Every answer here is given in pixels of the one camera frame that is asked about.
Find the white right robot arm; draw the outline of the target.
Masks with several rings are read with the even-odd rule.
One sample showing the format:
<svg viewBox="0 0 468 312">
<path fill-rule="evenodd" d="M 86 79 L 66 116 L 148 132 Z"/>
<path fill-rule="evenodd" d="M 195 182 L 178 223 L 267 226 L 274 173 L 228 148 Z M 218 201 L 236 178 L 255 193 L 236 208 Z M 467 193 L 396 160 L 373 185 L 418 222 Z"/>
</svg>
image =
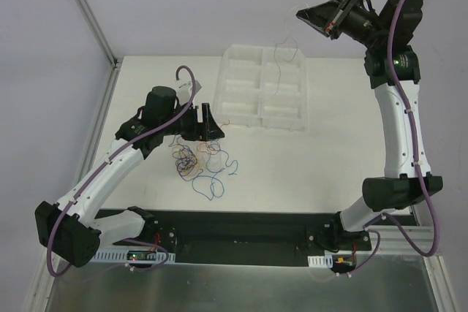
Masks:
<svg viewBox="0 0 468 312">
<path fill-rule="evenodd" d="M 366 47 L 364 67 L 382 117 L 385 168 L 363 181 L 362 195 L 337 213 L 331 245 L 346 249 L 355 232 L 381 213 L 403 210 L 442 190 L 423 147 L 419 121 L 420 67 L 410 46 L 423 18 L 423 0 L 387 0 L 376 12 L 371 0 L 330 0 L 296 16 L 329 39 L 346 34 Z"/>
</svg>

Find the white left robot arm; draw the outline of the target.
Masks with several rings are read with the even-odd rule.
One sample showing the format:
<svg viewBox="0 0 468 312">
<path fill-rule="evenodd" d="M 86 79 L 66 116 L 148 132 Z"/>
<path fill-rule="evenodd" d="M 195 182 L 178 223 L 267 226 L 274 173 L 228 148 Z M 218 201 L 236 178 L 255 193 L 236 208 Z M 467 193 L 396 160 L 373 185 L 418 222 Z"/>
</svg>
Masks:
<svg viewBox="0 0 468 312">
<path fill-rule="evenodd" d="M 178 90 L 153 87 L 145 104 L 121 124 L 98 165 L 55 203 L 39 204 L 34 215 L 47 258 L 56 254 L 70 265 L 82 267 L 103 246 L 128 239 L 140 246 L 154 243 L 157 228 L 148 211 L 132 206 L 105 218 L 97 218 L 97 214 L 117 185 L 166 136 L 195 142 L 224 137 L 209 104 L 193 104 L 200 88 L 200 84 L 186 84 Z"/>
</svg>

